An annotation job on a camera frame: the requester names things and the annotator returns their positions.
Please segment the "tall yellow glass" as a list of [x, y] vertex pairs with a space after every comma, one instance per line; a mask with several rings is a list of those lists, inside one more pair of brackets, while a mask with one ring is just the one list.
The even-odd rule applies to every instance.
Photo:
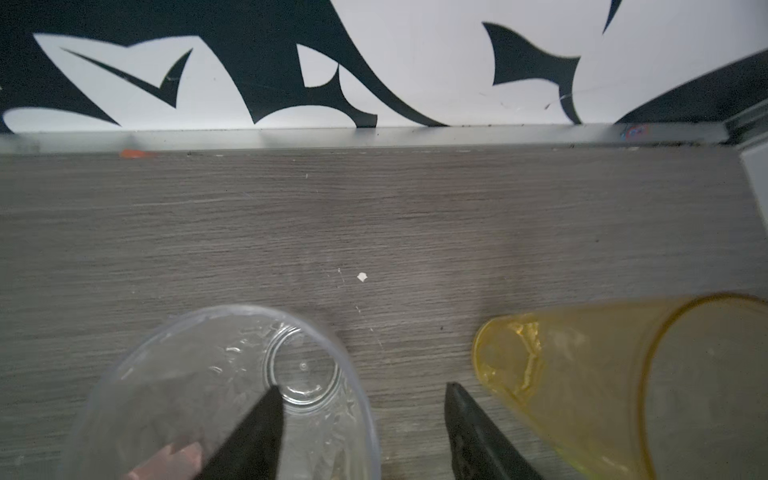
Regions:
[[478, 381], [590, 479], [763, 479], [767, 303], [716, 293], [500, 316]]

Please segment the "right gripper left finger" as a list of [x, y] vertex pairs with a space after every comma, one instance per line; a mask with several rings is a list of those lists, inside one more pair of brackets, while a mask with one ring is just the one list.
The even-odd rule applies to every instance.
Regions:
[[275, 480], [284, 431], [283, 397], [271, 386], [195, 480]]

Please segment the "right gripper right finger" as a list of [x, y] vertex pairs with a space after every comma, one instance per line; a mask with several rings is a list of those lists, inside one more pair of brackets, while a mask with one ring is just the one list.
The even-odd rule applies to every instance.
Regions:
[[444, 420], [455, 479], [542, 479], [457, 382], [446, 385]]

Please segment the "pink plastic tray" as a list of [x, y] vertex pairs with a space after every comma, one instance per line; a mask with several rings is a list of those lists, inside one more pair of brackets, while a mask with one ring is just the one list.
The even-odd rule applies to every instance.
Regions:
[[202, 447], [195, 442], [177, 451], [166, 445], [122, 476], [124, 480], [189, 480], [202, 468]]

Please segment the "clear tall glass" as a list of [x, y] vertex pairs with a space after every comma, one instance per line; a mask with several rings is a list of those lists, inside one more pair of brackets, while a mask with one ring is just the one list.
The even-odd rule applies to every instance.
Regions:
[[271, 386], [284, 406], [278, 478], [381, 477], [370, 403], [341, 340], [319, 322], [247, 304], [176, 317], [112, 366], [57, 475], [122, 479], [166, 445], [195, 442], [203, 468]]

